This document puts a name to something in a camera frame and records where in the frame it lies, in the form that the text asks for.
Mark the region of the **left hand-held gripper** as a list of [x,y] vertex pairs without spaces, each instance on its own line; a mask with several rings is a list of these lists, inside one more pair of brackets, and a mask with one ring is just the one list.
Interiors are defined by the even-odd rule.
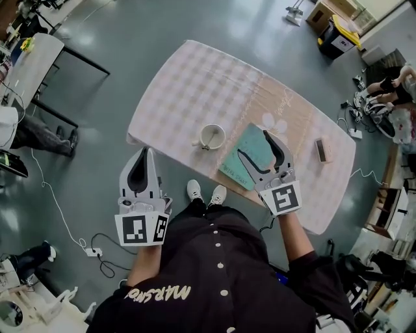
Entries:
[[[155,156],[142,148],[124,166],[119,178],[120,213],[114,216],[121,246],[156,246],[164,243],[171,198],[160,198]],[[126,198],[136,196],[143,198]]]

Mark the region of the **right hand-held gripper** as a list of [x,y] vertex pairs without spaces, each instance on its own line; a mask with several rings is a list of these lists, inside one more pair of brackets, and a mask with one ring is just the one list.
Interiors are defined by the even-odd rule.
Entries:
[[263,135],[270,145],[276,159],[273,172],[260,169],[250,156],[238,149],[238,157],[247,173],[255,183],[255,190],[261,201],[275,217],[296,211],[302,206],[300,182],[296,179],[293,168],[293,155],[286,144],[277,136],[263,130]]

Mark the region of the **white mug with spoon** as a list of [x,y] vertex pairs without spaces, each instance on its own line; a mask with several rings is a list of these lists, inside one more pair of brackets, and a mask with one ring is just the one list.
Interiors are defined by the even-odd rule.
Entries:
[[193,141],[191,143],[191,145],[193,147],[198,146],[202,149],[202,146],[209,139],[209,137],[211,136],[211,133],[214,129],[218,130],[218,134],[211,141],[211,143],[210,143],[211,149],[210,150],[219,149],[226,140],[226,133],[225,133],[224,129],[218,124],[207,124],[206,126],[204,126],[200,131],[198,139]]

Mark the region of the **small metal spoon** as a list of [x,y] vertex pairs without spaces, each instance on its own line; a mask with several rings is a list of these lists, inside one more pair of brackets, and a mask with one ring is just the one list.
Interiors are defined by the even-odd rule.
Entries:
[[210,143],[211,141],[215,138],[215,136],[218,134],[218,130],[214,129],[211,133],[211,136],[209,137],[209,139],[206,141],[206,143],[202,146],[203,150],[207,150],[209,151],[211,149]]

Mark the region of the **person's left forearm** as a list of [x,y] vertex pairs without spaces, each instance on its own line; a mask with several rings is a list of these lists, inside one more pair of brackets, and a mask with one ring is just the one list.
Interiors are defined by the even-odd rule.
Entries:
[[158,275],[161,264],[162,246],[142,246],[129,272],[126,284],[130,287]]

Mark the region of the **person's right forearm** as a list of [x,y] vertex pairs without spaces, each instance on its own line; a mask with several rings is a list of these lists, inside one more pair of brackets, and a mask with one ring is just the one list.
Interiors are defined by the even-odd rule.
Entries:
[[314,252],[314,248],[295,212],[278,217],[289,263]]

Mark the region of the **teal book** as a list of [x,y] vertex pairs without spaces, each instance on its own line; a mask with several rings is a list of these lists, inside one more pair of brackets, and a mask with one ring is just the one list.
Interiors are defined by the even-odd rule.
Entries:
[[266,141],[263,130],[250,123],[238,138],[237,143],[226,155],[219,171],[238,183],[248,191],[254,190],[254,181],[238,157],[237,150],[246,153],[250,159],[261,169],[269,168],[275,160],[270,145]]

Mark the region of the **person's left white shoe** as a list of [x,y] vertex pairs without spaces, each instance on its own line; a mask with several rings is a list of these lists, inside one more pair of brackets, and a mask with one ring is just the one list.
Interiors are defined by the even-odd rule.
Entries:
[[200,200],[203,202],[201,187],[196,180],[189,180],[187,183],[187,194],[191,202]]

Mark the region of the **person's white shoe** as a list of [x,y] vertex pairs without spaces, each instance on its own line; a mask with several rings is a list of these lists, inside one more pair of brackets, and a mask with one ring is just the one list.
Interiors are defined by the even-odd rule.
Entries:
[[227,189],[223,185],[216,186],[208,206],[221,206],[224,203],[226,196]]
[[203,202],[201,187],[196,180],[189,180],[187,183],[187,194],[191,202],[200,200]]

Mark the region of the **person's right white shoe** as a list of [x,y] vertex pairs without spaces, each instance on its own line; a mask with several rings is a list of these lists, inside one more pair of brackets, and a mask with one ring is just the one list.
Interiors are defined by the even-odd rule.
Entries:
[[208,206],[221,206],[224,203],[226,196],[227,189],[223,185],[216,186]]

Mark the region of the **pink checked tablecloth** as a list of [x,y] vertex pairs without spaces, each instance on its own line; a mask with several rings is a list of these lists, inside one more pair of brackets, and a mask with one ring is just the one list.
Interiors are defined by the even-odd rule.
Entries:
[[[298,218],[310,232],[324,233],[346,191],[355,142],[295,91],[227,53],[186,41],[147,87],[129,124],[127,141],[151,146],[257,203],[255,192],[219,171],[250,123],[289,147],[302,195]],[[207,124],[218,124],[226,133],[217,150],[191,145]],[[322,136],[330,140],[330,164],[318,159],[315,140]]]

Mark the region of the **wooden shelf unit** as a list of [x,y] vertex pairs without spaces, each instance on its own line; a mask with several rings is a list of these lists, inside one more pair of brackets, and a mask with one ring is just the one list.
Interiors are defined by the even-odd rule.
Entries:
[[395,240],[404,217],[408,214],[408,203],[404,187],[380,187],[364,228]]

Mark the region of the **person's black shirt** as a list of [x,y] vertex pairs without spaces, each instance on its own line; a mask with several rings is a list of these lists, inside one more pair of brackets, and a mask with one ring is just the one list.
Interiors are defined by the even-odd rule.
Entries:
[[317,333],[355,331],[332,260],[314,251],[289,263],[281,283],[246,217],[210,207],[172,221],[157,276],[119,288],[87,333]]

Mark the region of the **floral fabric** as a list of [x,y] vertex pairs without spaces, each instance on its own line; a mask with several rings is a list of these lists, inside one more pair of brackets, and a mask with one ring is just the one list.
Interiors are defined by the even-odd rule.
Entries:
[[393,125],[395,134],[393,142],[396,144],[411,144],[416,137],[416,129],[413,125],[411,113],[406,109],[393,110],[388,116]]

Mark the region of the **black bin with yellow lid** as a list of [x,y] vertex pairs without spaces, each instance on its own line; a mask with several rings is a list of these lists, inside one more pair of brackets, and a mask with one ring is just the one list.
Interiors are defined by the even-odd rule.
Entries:
[[359,35],[350,30],[349,21],[333,14],[317,39],[319,51],[335,60],[354,47],[361,47]]

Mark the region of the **white table with black legs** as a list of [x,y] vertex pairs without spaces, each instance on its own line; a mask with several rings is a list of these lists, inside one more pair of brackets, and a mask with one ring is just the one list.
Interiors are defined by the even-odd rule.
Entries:
[[40,85],[61,53],[68,53],[106,75],[110,74],[104,67],[66,46],[58,38],[50,34],[37,33],[34,35],[31,51],[22,52],[5,80],[0,80],[0,105],[4,98],[7,107],[13,106],[16,102],[22,109],[26,109],[33,104],[64,123],[77,127],[75,122],[36,98]]

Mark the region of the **cardboard box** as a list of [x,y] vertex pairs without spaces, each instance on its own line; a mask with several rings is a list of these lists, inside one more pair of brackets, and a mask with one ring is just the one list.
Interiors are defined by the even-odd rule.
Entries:
[[358,6],[353,0],[318,0],[306,22],[317,34],[320,34],[328,26],[328,20],[334,14],[349,20],[357,9]]

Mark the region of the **white plastic frame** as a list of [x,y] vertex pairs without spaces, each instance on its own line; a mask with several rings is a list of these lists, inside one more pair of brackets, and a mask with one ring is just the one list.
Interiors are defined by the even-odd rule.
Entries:
[[56,297],[43,284],[36,284],[29,296],[39,322],[31,327],[31,332],[86,333],[89,326],[86,320],[97,303],[92,302],[82,312],[72,303],[77,291],[78,287],[74,287],[73,290],[67,289]]

